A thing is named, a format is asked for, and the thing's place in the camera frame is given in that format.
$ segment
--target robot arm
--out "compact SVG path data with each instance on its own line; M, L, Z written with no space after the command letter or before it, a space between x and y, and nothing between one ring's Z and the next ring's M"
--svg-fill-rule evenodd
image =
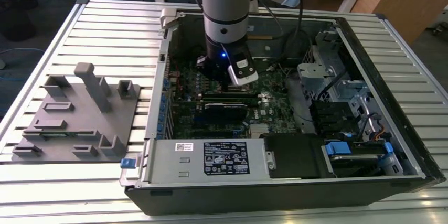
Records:
M274 0L298 6L299 0ZM207 56L199 59L211 79L242 86L259 79L246 44L250 0L203 0Z

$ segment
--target gray plastic part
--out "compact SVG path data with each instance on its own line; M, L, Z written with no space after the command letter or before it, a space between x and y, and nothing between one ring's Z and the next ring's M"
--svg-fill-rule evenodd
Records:
M70 87L70 82L66 79L66 76L51 76L48 77L44 89L47 90L48 94L54 97L66 97L63 88Z
M74 105L71 102L51 102L44 105L46 111L72 111Z
M103 91L100 83L98 82L94 70L95 66L92 63L80 62L75 68L75 75L82 78L86 84L86 89L90 92L91 98L94 99L100 111L108 112L111 110L111 104L107 100L107 95Z
M67 127L67 122L62 119L36 120L34 126L36 129L64 129Z
M83 158L83 157L96 157L99 151L95 149L95 147L91 144L76 144L74 145L72 153Z
M104 92L110 90L106 99L111 110L102 113L84 84L70 84L62 76L48 79L51 90L62 92L52 93L55 97L50 93L44 98L31 126L23 132L24 139L12 151L16 154L12 160L32 163L120 162L127 152L140 86L124 80L124 95L118 84L104 87L104 78L94 75L98 91L106 96Z
M107 81L106 81L104 77L100 77L99 83L100 83L102 90L103 90L106 96L108 97L111 95L111 87L107 84Z
M122 99L136 99L138 94L131 80L119 81L118 91Z
M111 142L103 135L99 146L100 150L107 156L120 156L120 153L123 153L127 150L118 136L114 137L114 140Z
M20 157L38 157L40 155L42 149L34 144L16 146L14 148L14 153Z

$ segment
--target open computer chassis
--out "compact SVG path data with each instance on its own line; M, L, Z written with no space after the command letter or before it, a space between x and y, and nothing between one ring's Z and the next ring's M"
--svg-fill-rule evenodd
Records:
M295 15L279 19L295 27ZM287 52L288 36L250 41L260 79L243 87L200 74L202 23L178 10L164 30L126 187L146 214L363 206L446 180L344 18L306 16ZM275 29L268 14L251 15L250 36Z

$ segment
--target green circuit board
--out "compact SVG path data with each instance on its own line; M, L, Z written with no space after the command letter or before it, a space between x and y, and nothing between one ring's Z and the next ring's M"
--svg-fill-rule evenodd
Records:
M256 60L258 69L267 69L270 64ZM251 124L266 123L270 132L296 132L296 123L286 89L286 74L280 69L264 72L259 80L246 86L228 87L223 92L218 82L210 81L191 66L174 65L171 68L174 89L174 138L251 138ZM215 94L218 99L204 101L203 95ZM220 94L243 94L252 98L222 98ZM248 113L243 123L199 123L195 116L207 103L248 104Z

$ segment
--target blue drive latch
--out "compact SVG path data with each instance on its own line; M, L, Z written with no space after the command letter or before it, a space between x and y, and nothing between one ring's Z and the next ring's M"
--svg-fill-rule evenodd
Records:
M330 144L326 145L326 150L327 150L328 155L352 153L347 142L331 142Z

